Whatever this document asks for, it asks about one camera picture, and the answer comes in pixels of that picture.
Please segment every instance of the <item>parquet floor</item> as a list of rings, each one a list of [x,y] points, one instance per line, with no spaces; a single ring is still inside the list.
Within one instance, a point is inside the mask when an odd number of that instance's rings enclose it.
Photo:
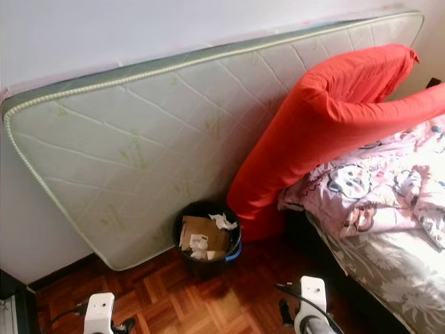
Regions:
[[[42,328],[51,318],[85,302],[91,294],[115,295],[113,320],[137,319],[133,333],[294,333],[281,324],[274,284],[298,282],[316,265],[284,237],[248,244],[221,276],[201,281],[188,272],[177,250],[123,272],[98,261],[38,292]],[[367,319],[335,288],[327,286],[334,319],[348,333],[370,333]],[[291,310],[297,304],[291,296]],[[49,333],[83,333],[83,319],[68,315]]]

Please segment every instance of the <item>blue rim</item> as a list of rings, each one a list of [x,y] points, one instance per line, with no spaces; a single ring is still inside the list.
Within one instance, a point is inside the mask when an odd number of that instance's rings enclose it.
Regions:
[[[236,251],[235,254],[230,255],[230,256],[226,256],[224,258],[224,261],[229,262],[229,261],[233,261],[235,260],[240,254],[241,254],[241,250],[243,249],[243,245],[241,243],[241,240],[238,242],[238,250]]]

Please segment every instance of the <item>pink blanket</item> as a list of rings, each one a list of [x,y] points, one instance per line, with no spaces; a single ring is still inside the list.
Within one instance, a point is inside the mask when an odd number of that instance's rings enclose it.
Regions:
[[[318,166],[283,190],[335,237],[424,228],[445,248],[445,116]]]

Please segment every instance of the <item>red pillow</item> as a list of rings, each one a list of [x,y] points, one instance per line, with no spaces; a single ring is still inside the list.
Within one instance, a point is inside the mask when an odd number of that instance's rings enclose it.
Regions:
[[[282,231],[279,192],[318,164],[445,112],[445,85],[380,103],[415,61],[402,45],[373,47],[330,58],[299,80],[230,187],[243,240]]]

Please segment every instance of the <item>black trash bin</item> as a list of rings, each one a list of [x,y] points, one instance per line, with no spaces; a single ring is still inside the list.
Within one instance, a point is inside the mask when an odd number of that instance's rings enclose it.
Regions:
[[[179,247],[179,240],[182,231],[182,217],[183,216],[197,216],[208,218],[209,214],[223,214],[225,213],[227,220],[231,223],[237,222],[235,229],[230,231],[229,250],[224,257],[214,260],[198,260],[191,257],[189,254],[183,252]],[[239,225],[238,216],[224,204],[212,202],[210,200],[200,200],[193,202],[187,207],[183,208],[177,215],[173,223],[173,240],[178,251],[181,253],[188,268],[197,276],[201,278],[211,278],[226,269],[230,261],[235,260],[241,254],[241,227]]]

